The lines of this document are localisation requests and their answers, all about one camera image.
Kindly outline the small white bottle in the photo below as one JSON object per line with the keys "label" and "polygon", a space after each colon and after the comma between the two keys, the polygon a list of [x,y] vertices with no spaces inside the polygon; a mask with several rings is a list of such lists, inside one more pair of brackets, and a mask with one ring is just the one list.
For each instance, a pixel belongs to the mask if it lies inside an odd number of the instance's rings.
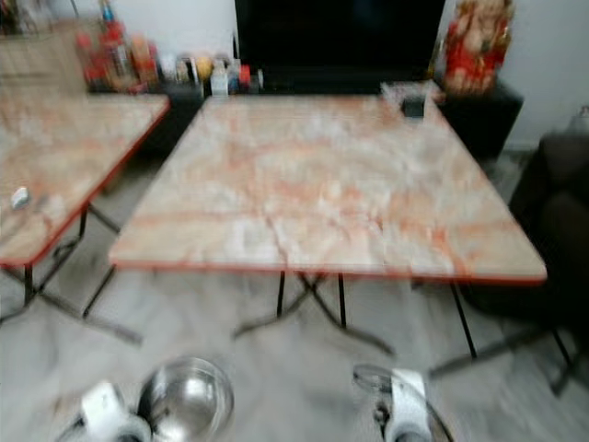
{"label": "small white bottle", "polygon": [[217,63],[210,77],[211,94],[214,97],[230,96],[230,72],[226,64]]}

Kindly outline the black flat television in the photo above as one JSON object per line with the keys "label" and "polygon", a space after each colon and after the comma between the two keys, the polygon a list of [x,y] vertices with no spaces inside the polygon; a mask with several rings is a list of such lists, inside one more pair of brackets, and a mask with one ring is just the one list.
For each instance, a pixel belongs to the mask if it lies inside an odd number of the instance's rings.
{"label": "black flat television", "polygon": [[241,63],[270,91],[423,80],[446,0],[235,0]]}

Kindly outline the yellow round jar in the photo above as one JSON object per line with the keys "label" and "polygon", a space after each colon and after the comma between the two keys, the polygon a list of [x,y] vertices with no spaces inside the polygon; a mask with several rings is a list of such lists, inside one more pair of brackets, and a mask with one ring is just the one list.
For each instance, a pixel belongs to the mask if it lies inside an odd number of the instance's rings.
{"label": "yellow round jar", "polygon": [[202,85],[209,83],[210,77],[215,67],[217,67],[217,60],[212,56],[197,56],[193,59],[193,67],[195,70],[195,79]]}

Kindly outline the red gold deity statue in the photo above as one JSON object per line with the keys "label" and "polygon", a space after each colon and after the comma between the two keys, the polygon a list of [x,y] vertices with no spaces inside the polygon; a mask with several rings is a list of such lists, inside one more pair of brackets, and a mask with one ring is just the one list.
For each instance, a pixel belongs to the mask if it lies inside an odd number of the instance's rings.
{"label": "red gold deity statue", "polygon": [[445,37],[445,91],[488,94],[512,43],[513,0],[458,0]]}

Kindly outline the tall red bottle blue cap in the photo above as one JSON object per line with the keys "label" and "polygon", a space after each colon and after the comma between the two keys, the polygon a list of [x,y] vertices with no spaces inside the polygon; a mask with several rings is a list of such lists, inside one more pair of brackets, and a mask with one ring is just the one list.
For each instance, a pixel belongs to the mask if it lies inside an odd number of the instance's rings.
{"label": "tall red bottle blue cap", "polygon": [[112,0],[98,0],[101,16],[101,42],[107,63],[107,83],[110,88],[125,89],[134,84],[133,67],[129,64],[129,51],[123,40],[122,23],[115,17]]}

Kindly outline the round stainless steel bowl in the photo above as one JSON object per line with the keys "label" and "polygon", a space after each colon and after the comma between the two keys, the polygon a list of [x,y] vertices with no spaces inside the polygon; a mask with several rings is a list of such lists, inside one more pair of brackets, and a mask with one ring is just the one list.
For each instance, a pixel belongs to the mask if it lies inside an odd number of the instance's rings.
{"label": "round stainless steel bowl", "polygon": [[140,389],[136,413],[153,442],[214,442],[235,408],[230,378],[206,359],[185,356],[153,370]]}

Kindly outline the marble folding table red rim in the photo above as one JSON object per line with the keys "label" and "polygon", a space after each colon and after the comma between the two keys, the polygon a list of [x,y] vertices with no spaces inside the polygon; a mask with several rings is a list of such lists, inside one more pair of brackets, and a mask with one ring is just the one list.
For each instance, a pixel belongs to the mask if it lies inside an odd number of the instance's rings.
{"label": "marble folding table red rim", "polygon": [[[18,312],[41,299],[86,327],[138,345],[142,336],[93,319],[92,308],[114,275],[109,268],[82,308],[52,295],[48,284],[85,238],[89,218],[119,235],[121,225],[93,205],[168,109],[161,96],[6,94],[0,115],[0,268],[24,289]],[[11,195],[27,188],[20,210]]]}

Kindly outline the large marble folding table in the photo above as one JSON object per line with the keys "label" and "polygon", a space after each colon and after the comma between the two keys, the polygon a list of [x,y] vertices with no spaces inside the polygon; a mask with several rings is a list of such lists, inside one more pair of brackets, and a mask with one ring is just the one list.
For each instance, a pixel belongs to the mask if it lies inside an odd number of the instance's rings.
{"label": "large marble folding table", "polygon": [[543,284],[549,271],[432,101],[410,118],[378,96],[210,99],[107,256],[119,270],[272,271],[344,335],[392,356],[320,294],[328,279]]}

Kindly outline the light wooden sideboard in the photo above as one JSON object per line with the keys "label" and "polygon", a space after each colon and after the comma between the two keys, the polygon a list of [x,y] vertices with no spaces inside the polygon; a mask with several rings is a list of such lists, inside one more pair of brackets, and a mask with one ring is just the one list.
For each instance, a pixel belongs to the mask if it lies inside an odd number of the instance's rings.
{"label": "light wooden sideboard", "polygon": [[59,22],[45,32],[1,35],[0,85],[9,89],[86,94],[76,38],[92,25]]}

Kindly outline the black sofa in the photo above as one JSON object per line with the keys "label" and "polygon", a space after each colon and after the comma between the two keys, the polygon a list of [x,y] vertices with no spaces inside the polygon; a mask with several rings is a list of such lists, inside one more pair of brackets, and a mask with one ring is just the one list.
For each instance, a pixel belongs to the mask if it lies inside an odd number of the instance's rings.
{"label": "black sofa", "polygon": [[509,207],[548,279],[538,286],[467,285],[468,303],[510,319],[589,319],[589,134],[544,136]]}

